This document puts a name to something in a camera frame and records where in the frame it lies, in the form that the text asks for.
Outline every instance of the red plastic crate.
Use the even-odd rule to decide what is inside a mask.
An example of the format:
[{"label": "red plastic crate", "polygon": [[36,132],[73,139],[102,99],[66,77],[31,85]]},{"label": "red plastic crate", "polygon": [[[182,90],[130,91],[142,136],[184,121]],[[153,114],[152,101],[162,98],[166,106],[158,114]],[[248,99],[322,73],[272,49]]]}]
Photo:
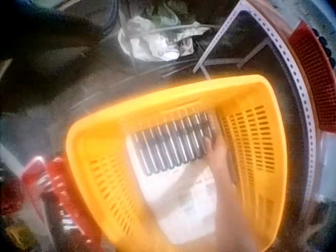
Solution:
[{"label": "red plastic crate", "polygon": [[305,22],[289,37],[307,75],[321,130],[336,133],[336,78],[322,45]]}]

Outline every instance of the red object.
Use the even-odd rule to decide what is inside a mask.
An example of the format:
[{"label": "red object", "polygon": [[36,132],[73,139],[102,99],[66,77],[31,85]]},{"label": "red object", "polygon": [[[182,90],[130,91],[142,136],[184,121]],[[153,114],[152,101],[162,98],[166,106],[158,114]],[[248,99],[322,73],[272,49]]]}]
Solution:
[{"label": "red object", "polygon": [[307,75],[320,129],[336,133],[336,78],[328,56],[312,29],[303,21],[288,40]]},{"label": "red object", "polygon": [[87,237],[87,246],[96,252],[103,251],[100,247],[100,228],[81,201],[67,165],[68,163],[63,157],[56,157],[47,164],[46,170],[51,180],[53,192],[58,196],[60,204],[71,216],[72,221]]},{"label": "red object", "polygon": [[43,188],[38,186],[37,181],[46,174],[46,162],[42,156],[35,156],[25,167],[21,176],[21,181],[27,192],[27,195],[33,204],[39,218],[44,222],[40,194]]}]

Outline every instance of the yellow plastic basket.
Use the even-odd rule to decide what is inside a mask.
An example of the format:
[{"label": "yellow plastic basket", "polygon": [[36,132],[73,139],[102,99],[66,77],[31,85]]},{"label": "yellow plastic basket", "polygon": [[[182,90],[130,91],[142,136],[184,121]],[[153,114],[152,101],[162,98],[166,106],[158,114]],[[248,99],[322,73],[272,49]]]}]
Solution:
[{"label": "yellow plastic basket", "polygon": [[208,109],[216,111],[231,147],[239,175],[237,192],[261,250],[275,240],[285,204],[286,138],[271,85],[253,75],[153,92],[71,127],[66,142],[71,171],[89,211],[119,251],[184,250],[168,242],[143,200],[128,160],[126,136]]}]

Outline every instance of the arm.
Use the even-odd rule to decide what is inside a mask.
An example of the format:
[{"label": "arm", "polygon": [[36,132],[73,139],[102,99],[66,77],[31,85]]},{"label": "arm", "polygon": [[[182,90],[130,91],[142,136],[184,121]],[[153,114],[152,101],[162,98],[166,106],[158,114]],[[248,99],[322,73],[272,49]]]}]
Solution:
[{"label": "arm", "polygon": [[220,135],[214,144],[205,139],[207,159],[217,190],[216,238],[220,252],[255,252],[255,244],[247,228],[243,211],[227,169],[227,147]]}]

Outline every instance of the perforated metal bracket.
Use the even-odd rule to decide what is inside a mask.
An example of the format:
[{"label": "perforated metal bracket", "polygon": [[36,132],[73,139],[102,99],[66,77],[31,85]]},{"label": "perforated metal bracket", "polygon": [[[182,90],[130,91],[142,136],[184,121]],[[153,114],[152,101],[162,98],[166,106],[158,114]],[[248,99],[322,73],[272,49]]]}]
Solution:
[{"label": "perforated metal bracket", "polygon": [[233,20],[238,16],[238,14],[242,11],[249,12],[251,16],[259,23],[259,25],[264,29],[267,33],[271,41],[275,44],[277,49],[279,50],[284,62],[287,64],[288,69],[290,71],[291,76],[295,82],[296,88],[300,95],[301,104],[303,107],[303,111],[305,113],[305,122],[308,132],[308,142],[309,142],[309,161],[308,161],[308,178],[306,184],[306,191],[304,195],[304,201],[302,205],[302,210],[300,217],[305,218],[309,203],[313,197],[313,186],[314,186],[314,177],[315,177],[315,169],[317,165],[317,138],[316,138],[316,126],[314,122],[313,110],[311,101],[309,98],[309,94],[303,80],[303,77],[300,73],[298,65],[296,64],[290,50],[288,49],[286,43],[281,39],[277,31],[271,26],[271,24],[263,17],[263,15],[256,10],[250,3],[246,0],[240,0],[236,7],[232,10],[230,15],[224,21],[223,25],[221,26],[218,33],[215,35],[209,46],[206,48],[205,52],[199,59],[198,63],[193,69],[195,73],[202,65],[203,62],[206,60],[210,52],[214,49],[218,41],[222,38],[225,34]]}]

